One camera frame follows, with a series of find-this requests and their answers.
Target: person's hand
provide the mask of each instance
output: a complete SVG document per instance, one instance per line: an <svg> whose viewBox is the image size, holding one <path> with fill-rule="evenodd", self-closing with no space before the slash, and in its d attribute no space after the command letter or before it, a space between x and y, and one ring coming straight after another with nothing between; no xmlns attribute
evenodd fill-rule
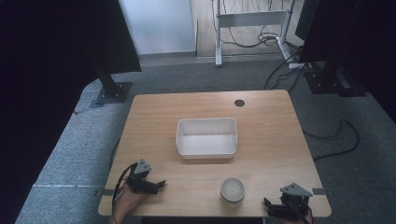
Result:
<svg viewBox="0 0 396 224"><path fill-rule="evenodd" d="M308 214L305 216L305 219L308 221L309 224L314 223L311 211L308 210ZM303 223L300 220L298 220L298 221L288 221L287 219L284 219L284 218L280 218L280 221L282 222L282 224L300 224L300 223Z"/></svg>
<svg viewBox="0 0 396 224"><path fill-rule="evenodd" d="M110 224L121 224L125 216L131 213L147 196L144 193L134 193L126 183L120 187L119 194L120 193L122 193L122 195L116 202L114 214L109 220Z"/></svg>

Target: desk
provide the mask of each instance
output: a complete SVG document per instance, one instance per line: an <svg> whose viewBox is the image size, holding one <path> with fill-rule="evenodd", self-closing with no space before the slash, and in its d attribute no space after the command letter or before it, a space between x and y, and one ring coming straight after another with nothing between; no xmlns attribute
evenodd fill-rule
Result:
<svg viewBox="0 0 396 224"><path fill-rule="evenodd" d="M235 100L243 100L238 107ZM181 119L234 118L238 131L229 160L185 161L177 152ZM280 188L296 182L312 192L322 185L286 91L226 91L138 95L134 98L106 189L114 189L122 171L145 159L147 181L166 180L148 196L136 216L268 217L262 198L280 203ZM221 182L235 176L246 187L238 208L220 199ZM315 217L331 214L324 195L310 198ZM99 213L111 215L111 196L102 196Z"/></svg>

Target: gray carpet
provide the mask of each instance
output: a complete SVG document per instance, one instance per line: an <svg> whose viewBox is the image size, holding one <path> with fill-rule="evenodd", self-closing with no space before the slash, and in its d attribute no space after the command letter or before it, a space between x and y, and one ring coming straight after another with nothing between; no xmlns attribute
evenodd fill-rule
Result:
<svg viewBox="0 0 396 224"><path fill-rule="evenodd" d="M84 90L67 127L29 197L17 223L107 223L97 213L100 191L106 183L111 151L137 94L196 91L262 90L265 80L281 61L225 62L144 66L142 73L118 74L116 81L134 83L125 104L90 108L101 89L96 80ZM282 68L277 74L288 70ZM268 83L275 84L276 75ZM279 82L288 90L298 73ZM332 215L315 223L394 223L396 213L396 125L369 93L343 98L337 94L313 95L300 75L290 92L303 130L331 135L339 120L350 121L360 145L348 154L316 161L319 176L329 191ZM339 152L354 146L357 136L344 125L334 138L305 137L312 156ZM140 223L139 217L129 220Z"/></svg>

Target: wooden table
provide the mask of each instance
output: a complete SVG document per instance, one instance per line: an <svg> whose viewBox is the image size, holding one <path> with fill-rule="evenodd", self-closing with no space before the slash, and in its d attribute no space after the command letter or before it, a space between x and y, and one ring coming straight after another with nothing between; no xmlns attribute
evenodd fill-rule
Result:
<svg viewBox="0 0 396 224"><path fill-rule="evenodd" d="M245 105L238 107L236 100ZM234 118L235 156L228 160L184 160L177 152L181 119ZM268 217L262 198L280 204L280 188L292 182L312 192L322 189L289 94L286 91L225 91L137 95L126 121L106 189L114 189L130 164L151 165L147 181L166 180L148 196L136 216ZM220 196L221 182L238 177L246 187L242 204L231 207ZM315 217L327 217L325 195L310 198ZM99 213L111 215L111 196L102 196Z"/></svg>

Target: white plastic bin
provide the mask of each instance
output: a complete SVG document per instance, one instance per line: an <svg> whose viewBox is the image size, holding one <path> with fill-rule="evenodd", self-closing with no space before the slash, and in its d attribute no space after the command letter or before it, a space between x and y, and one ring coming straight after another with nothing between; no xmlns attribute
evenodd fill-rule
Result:
<svg viewBox="0 0 396 224"><path fill-rule="evenodd" d="M184 159L232 158L237 142L235 119L182 119L177 124L176 145Z"/></svg>

